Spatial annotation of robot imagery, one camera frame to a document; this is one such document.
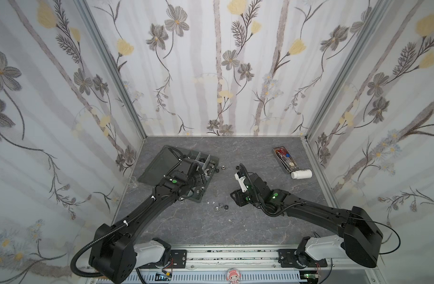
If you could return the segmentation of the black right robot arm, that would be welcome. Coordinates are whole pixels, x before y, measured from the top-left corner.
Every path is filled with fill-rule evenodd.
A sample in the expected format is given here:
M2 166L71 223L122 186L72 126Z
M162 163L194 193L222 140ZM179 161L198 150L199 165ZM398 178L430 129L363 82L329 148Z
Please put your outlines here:
M239 165L235 178L239 189L231 193L239 207L248 204L260 209L269 217L293 217L333 233L332 237L305 237L295 252L297 268L307 267L310 261L347 256L358 265L375 268L383 233L381 223L370 218L360 207L339 209L304 200L282 189L270 189L256 173Z

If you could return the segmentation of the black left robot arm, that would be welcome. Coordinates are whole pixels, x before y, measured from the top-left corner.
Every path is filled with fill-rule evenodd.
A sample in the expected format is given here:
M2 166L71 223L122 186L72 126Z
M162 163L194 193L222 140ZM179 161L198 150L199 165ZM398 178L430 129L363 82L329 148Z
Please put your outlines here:
M104 276L121 284L141 266L165 265L170 260L168 243L158 238L144 244L136 240L175 202L200 202L217 163L209 154L165 145L138 179L153 187L151 195L115 224L102 224L93 241L73 256L72 273L82 278Z

